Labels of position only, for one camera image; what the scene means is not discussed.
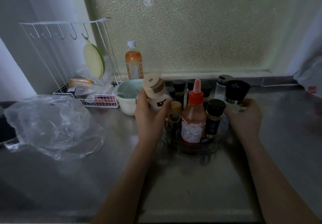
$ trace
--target bowl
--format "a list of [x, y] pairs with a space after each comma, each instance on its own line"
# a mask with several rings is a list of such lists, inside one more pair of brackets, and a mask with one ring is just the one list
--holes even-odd
[[119, 101], [123, 113], [134, 115], [136, 108], [135, 97], [141, 89], [142, 79], [127, 80], [114, 88], [112, 95]]

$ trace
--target person's left hand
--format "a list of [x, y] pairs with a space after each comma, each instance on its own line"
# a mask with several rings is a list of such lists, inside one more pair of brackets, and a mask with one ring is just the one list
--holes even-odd
[[134, 112], [139, 130], [139, 142], [157, 143], [161, 137], [172, 98], [167, 98], [157, 114], [150, 110], [147, 99], [148, 97], [142, 89]]

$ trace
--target red bottle cap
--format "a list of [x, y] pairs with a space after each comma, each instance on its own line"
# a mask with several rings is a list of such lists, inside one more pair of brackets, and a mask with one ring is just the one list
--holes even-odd
[[203, 92], [201, 91], [201, 80], [196, 79], [193, 91], [189, 92], [189, 104], [200, 105], [203, 103]]

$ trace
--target frosted glass window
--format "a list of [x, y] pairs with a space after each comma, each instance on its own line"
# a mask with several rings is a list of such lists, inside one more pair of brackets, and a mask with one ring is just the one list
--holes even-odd
[[91, 0], [108, 31], [120, 72], [136, 40], [143, 71], [268, 70], [301, 0]]

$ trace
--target hook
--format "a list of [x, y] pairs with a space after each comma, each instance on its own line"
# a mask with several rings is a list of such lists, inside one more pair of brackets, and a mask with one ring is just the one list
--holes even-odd
[[83, 35], [83, 33], [82, 33], [82, 36], [83, 36], [86, 40], [88, 40], [88, 32], [87, 32], [87, 29], [86, 29], [85, 23], [83, 23], [83, 25], [84, 25], [84, 28], [85, 28], [85, 30], [86, 30], [87, 37], [85, 37], [85, 36]]
[[55, 33], [61, 40], [64, 40], [65, 39], [65, 36], [64, 36], [64, 32], [62, 32], [62, 28], [60, 27], [60, 25], [58, 24], [58, 27], [59, 27], [59, 29], [60, 29], [60, 31], [61, 31], [61, 33], [62, 33], [62, 38], [57, 34], [57, 33]]
[[40, 39], [40, 36], [39, 36], [39, 34], [38, 34], [38, 31], [36, 30], [36, 28], [35, 28], [35, 26], [34, 26], [34, 25], [33, 25], [33, 28], [34, 28], [35, 32], [37, 33], [37, 38], [36, 38], [36, 37], [34, 37], [31, 33], [30, 33], [30, 35], [31, 35], [34, 39]]
[[47, 31], [48, 31], [48, 33], [49, 33], [50, 37], [49, 37], [49, 38], [47, 38], [43, 33], [41, 33], [41, 34], [42, 34], [42, 36], [43, 36], [44, 38], [46, 38], [47, 40], [50, 40], [50, 39], [52, 39], [51, 33], [50, 33], [50, 31], [49, 31], [49, 29], [48, 29], [47, 25], [45, 25], [45, 26], [46, 26], [46, 29], [47, 29]]
[[77, 35], [76, 35], [76, 31], [74, 30], [74, 33], [75, 33], [75, 38], [70, 34], [70, 36], [71, 36], [71, 38], [73, 38], [74, 40], [76, 40], [77, 39]]

